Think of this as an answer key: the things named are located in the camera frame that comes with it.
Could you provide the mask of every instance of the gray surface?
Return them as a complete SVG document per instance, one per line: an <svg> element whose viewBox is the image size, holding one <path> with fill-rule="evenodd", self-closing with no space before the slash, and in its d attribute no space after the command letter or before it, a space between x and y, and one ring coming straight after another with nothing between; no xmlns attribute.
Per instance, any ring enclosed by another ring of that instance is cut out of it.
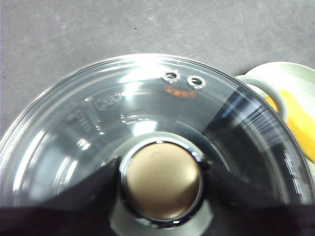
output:
<svg viewBox="0 0 315 236"><path fill-rule="evenodd" d="M314 0L2 0L1 134L42 90L96 60L189 57L231 75L315 67Z"/></svg>

